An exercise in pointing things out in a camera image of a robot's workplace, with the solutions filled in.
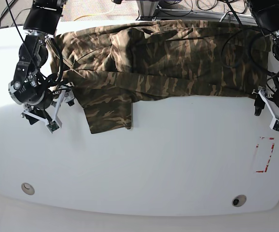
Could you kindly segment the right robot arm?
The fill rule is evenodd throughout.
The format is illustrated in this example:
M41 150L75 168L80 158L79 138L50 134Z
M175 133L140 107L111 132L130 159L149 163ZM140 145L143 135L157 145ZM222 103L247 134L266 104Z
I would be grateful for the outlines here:
M74 105L74 84L63 79L64 63L58 45L53 39L65 0L35 0L25 20L23 29L28 33L22 39L19 61L8 91L19 105L24 107L21 116L30 125L43 122L50 132L62 127L58 111L62 103ZM51 44L58 56L58 72L49 76L41 73L48 59L47 44Z

